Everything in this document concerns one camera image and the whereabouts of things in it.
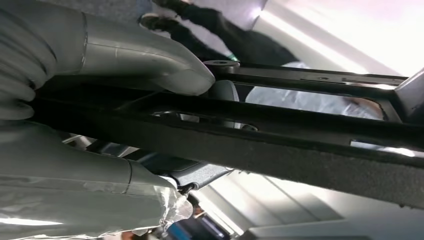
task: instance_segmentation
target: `black pants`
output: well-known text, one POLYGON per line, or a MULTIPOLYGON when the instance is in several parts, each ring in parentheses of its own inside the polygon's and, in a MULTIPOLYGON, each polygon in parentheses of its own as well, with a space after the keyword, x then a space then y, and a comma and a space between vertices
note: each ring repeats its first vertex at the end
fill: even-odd
MULTIPOLYGON (((217 35, 242 63, 281 66, 298 59, 285 47, 259 32, 246 31, 234 25, 221 12, 189 5, 181 18, 200 25, 217 35)), ((209 48, 192 32, 178 25, 170 31, 171 38, 192 51, 201 60, 225 60, 226 56, 209 48)))

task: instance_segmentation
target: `sneaker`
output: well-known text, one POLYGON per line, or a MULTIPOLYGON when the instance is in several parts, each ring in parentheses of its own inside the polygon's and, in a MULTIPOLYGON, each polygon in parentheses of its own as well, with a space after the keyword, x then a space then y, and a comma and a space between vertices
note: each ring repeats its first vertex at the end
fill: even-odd
POLYGON ((190 5, 189 0, 152 0, 156 5, 162 8, 171 9, 178 15, 184 11, 184 9, 190 5))
POLYGON ((171 31, 180 23, 170 17, 159 16, 156 13, 146 13, 140 16, 137 20, 140 27, 145 27, 149 30, 171 31))

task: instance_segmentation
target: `grey plastic pipe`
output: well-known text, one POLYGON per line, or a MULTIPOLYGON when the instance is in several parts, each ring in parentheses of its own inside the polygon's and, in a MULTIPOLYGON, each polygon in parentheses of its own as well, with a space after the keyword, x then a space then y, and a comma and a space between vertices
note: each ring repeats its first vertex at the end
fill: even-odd
POLYGON ((181 44, 134 25, 123 25, 35 0, 0 1, 0 119, 31 117, 16 100, 53 75, 133 75, 184 95, 215 82, 181 44))
MULTIPOLYGON (((121 25, 35 0, 0 1, 0 192, 11 196, 0 200, 0 216, 40 220, 54 213, 55 221, 70 224, 50 233, 63 235, 79 233, 80 227, 93 223, 99 223, 99 230, 115 226, 115 220, 123 229, 158 223, 166 209, 164 199, 148 196, 149 203, 143 205, 141 198, 134 196, 146 195, 142 186, 173 188, 170 183, 136 162, 68 147, 53 129, 26 120, 33 110, 24 102, 31 101, 35 89, 54 75, 139 76, 140 81, 152 81, 184 95, 207 91, 215 82, 213 75, 179 43, 135 24, 121 25), (10 190, 4 187, 10 184, 4 182, 5 176, 27 178, 28 182, 23 182, 27 187, 10 190), (48 186, 31 188, 34 178, 53 184, 58 193, 54 201, 44 194, 51 193, 45 189, 48 186), (82 183, 80 189, 61 196, 60 189, 75 189, 74 181, 82 183), (99 192, 93 185, 97 182, 119 187, 103 187, 100 192, 109 193, 104 196, 83 194, 99 192), (80 205, 72 205, 71 195, 80 205), (23 201, 36 201, 37 207, 7 208, 23 201), (131 209, 135 206, 138 213, 131 209), (91 212, 90 219, 84 218, 85 212, 91 212), (137 222, 143 218, 139 212, 148 218, 145 222, 137 222), (106 213, 114 216, 114 221, 102 225, 106 213)), ((0 223, 0 239, 30 236, 42 229, 4 228, 0 223)))

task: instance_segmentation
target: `floor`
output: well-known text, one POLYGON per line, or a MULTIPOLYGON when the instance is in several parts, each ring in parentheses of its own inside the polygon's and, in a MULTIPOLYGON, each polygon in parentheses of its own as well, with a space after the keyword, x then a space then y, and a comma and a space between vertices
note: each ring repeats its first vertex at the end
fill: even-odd
MULTIPOLYGON (((155 12, 167 16, 175 16, 175 13, 160 8, 151 0, 40 0, 77 9, 82 12, 105 17, 113 21, 136 24, 140 15, 155 12)), ((193 0, 192 2, 201 7, 213 8, 223 12, 224 16, 243 29, 252 29, 259 12, 265 6, 267 0, 193 0)), ((231 52, 225 44, 214 34, 201 26, 183 21, 193 33, 211 48, 229 56, 231 52)))

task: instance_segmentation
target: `white wall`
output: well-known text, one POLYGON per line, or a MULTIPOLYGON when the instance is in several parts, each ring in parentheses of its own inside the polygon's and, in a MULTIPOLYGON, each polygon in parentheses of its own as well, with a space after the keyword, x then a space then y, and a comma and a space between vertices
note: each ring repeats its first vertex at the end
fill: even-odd
POLYGON ((424 1, 269 0, 254 30, 312 68, 410 76, 424 67, 424 1))

